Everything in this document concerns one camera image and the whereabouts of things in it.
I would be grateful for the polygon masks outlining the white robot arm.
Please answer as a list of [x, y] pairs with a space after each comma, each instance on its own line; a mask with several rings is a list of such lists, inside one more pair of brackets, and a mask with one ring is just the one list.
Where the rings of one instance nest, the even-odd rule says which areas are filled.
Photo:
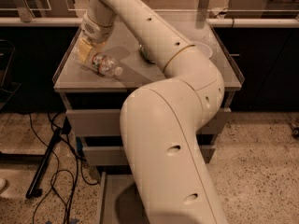
[[150, 224], [228, 224], [196, 133], [219, 111], [221, 72], [141, 0], [90, 0], [81, 24], [94, 45], [120, 18], [165, 78], [123, 103], [121, 138]]

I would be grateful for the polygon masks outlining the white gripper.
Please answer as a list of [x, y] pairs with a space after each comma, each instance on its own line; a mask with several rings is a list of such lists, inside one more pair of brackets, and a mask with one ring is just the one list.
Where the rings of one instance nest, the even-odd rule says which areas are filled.
[[81, 63], [91, 63], [96, 53], [99, 53], [105, 46], [114, 29], [115, 15], [99, 16], [93, 19], [85, 13], [82, 24], [82, 33], [88, 37], [81, 37], [77, 43], [78, 60]]

